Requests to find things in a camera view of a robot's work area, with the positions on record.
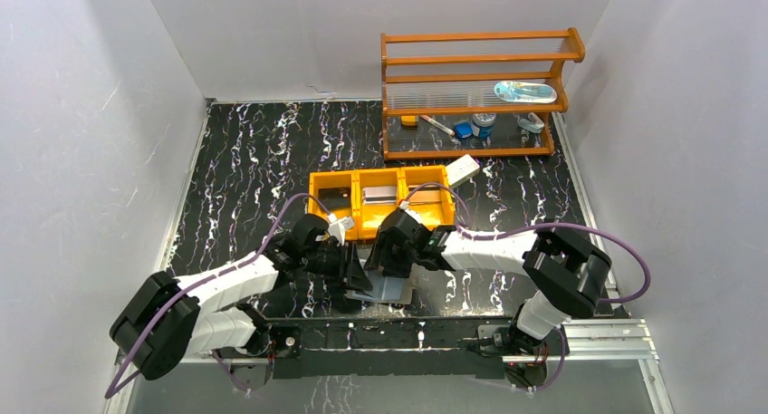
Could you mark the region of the yellow three-compartment organizer tray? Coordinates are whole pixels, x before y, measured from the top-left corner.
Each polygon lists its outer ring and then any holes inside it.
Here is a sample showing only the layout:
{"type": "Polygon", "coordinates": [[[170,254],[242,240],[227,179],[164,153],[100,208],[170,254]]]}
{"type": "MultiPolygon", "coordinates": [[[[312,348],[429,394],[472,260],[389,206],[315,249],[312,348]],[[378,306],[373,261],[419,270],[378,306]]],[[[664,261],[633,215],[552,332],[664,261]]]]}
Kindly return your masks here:
{"type": "Polygon", "coordinates": [[[331,211],[345,220],[345,239],[367,241],[375,237],[381,222],[408,199],[408,209],[428,227],[451,224],[456,206],[451,194],[442,189],[448,176],[444,166],[369,168],[313,172],[309,193],[317,199],[307,211],[327,217],[331,211]]]}

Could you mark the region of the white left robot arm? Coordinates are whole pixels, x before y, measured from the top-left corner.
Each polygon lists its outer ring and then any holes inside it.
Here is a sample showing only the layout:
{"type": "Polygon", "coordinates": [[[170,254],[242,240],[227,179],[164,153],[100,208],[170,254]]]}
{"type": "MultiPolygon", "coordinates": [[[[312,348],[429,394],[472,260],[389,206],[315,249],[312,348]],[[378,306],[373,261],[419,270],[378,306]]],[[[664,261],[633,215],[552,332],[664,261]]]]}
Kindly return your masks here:
{"type": "Polygon", "coordinates": [[[189,355],[225,348],[249,355],[275,352],[274,327],[246,299],[317,274],[348,290],[370,281],[346,233],[351,217],[305,214],[272,236],[261,253],[229,265],[174,278],[150,275],[109,330],[110,338],[147,380],[156,380],[189,355]]]}

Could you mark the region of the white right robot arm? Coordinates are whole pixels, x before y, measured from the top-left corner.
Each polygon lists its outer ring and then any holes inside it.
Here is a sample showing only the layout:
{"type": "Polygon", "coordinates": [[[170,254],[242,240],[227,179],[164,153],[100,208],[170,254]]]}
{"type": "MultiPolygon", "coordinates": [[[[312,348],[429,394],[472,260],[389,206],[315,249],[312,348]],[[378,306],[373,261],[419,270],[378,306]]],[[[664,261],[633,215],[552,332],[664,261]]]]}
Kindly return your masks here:
{"type": "Polygon", "coordinates": [[[536,292],[523,302],[509,333],[541,342],[570,318],[591,318],[598,307],[612,260],[584,237],[586,231],[568,223],[495,234],[453,225],[429,228],[398,208],[379,225],[363,268],[388,278],[407,278],[414,266],[525,275],[536,292]]]}

